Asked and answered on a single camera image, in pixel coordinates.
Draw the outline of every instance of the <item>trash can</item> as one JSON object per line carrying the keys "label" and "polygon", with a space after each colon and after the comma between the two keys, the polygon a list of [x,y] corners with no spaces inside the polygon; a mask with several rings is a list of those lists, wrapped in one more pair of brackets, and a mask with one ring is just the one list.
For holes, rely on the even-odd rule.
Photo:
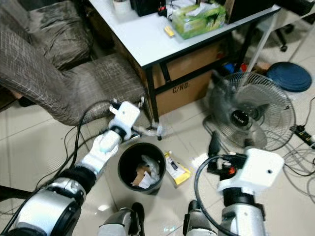
{"label": "trash can", "polygon": [[[146,155],[155,160],[159,165],[160,179],[157,183],[151,185],[147,189],[139,186],[132,186],[132,182],[137,176],[136,169],[143,162],[141,155]],[[138,143],[129,147],[120,157],[118,163],[118,175],[125,186],[133,191],[151,194],[157,191],[161,185],[166,171],[166,161],[162,151],[153,144]]]}

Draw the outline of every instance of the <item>green tissue box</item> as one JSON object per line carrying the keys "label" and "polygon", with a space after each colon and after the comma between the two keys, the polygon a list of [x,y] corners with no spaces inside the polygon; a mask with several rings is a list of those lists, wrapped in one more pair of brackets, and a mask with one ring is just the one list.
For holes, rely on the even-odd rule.
{"label": "green tissue box", "polygon": [[184,38],[191,38],[202,33],[221,28],[225,22],[225,8],[219,4],[201,3],[183,7],[173,12],[173,27]]}

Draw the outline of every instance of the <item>electric fan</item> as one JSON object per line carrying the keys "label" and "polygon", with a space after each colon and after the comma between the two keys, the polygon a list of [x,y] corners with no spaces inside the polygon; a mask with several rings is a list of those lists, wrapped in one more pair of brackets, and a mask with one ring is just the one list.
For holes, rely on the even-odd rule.
{"label": "electric fan", "polygon": [[285,92],[255,73],[236,73],[216,84],[211,95],[214,122],[234,144],[268,151],[283,147],[295,130],[295,112]]}

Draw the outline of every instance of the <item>chair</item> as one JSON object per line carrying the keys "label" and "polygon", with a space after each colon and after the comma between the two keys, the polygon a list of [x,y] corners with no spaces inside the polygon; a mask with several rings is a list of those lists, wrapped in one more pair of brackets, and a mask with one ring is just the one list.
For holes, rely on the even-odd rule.
{"label": "chair", "polygon": [[28,34],[28,42],[57,69],[66,70],[90,60],[93,44],[74,4],[58,2],[27,12],[17,0],[1,3],[2,14],[11,15]]}
{"label": "chair", "polygon": [[[77,125],[83,112],[103,99],[140,101],[145,90],[118,54],[60,72],[26,40],[0,23],[0,85],[43,107],[56,120]],[[87,113],[84,123],[104,116],[109,104]]]}

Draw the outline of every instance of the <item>blue cushion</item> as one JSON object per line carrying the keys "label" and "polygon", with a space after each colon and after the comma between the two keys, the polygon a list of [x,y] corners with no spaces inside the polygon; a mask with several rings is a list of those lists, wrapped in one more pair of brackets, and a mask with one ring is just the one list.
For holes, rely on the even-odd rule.
{"label": "blue cushion", "polygon": [[291,62],[278,62],[267,71],[266,76],[290,92],[306,91],[312,84],[312,77],[304,68]]}

